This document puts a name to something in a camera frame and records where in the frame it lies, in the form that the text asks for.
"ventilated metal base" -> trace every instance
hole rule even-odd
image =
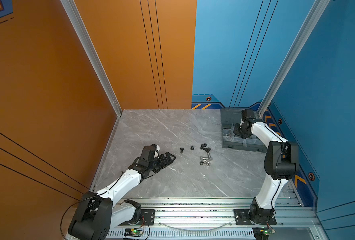
[[[189,228],[187,230],[177,230],[168,227],[156,227],[150,228],[151,232],[149,233],[148,227],[144,228],[144,234],[141,239],[145,239],[148,236],[147,240],[152,239],[163,239],[163,240],[172,240],[172,239],[256,239],[253,235],[252,228],[226,228],[226,229],[217,229],[217,230],[208,230],[205,228]],[[113,228],[110,229],[106,239],[125,239],[124,237],[125,228]]]

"white cable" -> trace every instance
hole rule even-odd
[[[232,222],[229,222],[229,223],[224,223],[223,225],[219,226],[219,227],[216,227],[216,228],[211,228],[211,229],[208,229],[208,230],[187,230],[187,229],[183,229],[183,228],[177,228],[177,227],[171,227],[171,226],[168,226],[168,225],[165,225],[164,223],[161,223],[159,222],[161,225],[164,225],[166,227],[169,227],[169,228],[172,228],[173,230],[177,230],[177,231],[183,231],[183,232],[214,232],[220,228],[223,228],[225,225],[229,225],[230,223]]]

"marble tabletop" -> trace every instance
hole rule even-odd
[[[176,160],[125,198],[255,197],[263,184],[265,153],[222,148],[220,110],[147,109],[123,111],[95,189],[117,179],[152,143],[160,146],[161,154],[170,152]],[[210,166],[199,164],[200,156],[207,155],[199,149],[203,143],[212,149]],[[286,185],[279,196],[286,197],[290,191]]]

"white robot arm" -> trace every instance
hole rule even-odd
[[[140,204],[125,200],[120,206],[113,207],[132,188],[173,163],[176,157],[169,152],[159,155],[160,147],[156,144],[145,146],[141,156],[107,187],[96,193],[86,192],[79,203],[68,233],[81,240],[102,240],[110,228],[129,221],[136,224],[141,217]]]
[[[251,109],[242,111],[242,122],[234,129],[234,133],[243,138],[254,134],[267,147],[265,180],[252,201],[249,220],[254,224],[269,222],[275,213],[275,202],[281,189],[299,169],[298,145],[279,136]]]

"mounting plate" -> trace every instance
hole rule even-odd
[[[266,226],[267,224],[261,223],[261,224],[254,224],[251,222],[251,220],[249,219],[249,208],[247,209],[234,209],[233,213],[235,214],[235,221],[236,221],[236,225],[262,225],[262,226]],[[269,225],[276,225],[276,218],[275,216],[273,216],[273,218],[270,218],[268,221]]]
[[[155,209],[142,209],[141,210],[141,215],[144,217],[144,220],[146,221],[146,223],[148,223],[148,225],[152,226],[154,224]],[[140,226],[142,223],[143,223],[142,220],[140,220],[137,225]],[[129,225],[128,222],[123,222],[119,226],[128,226],[128,225]]]

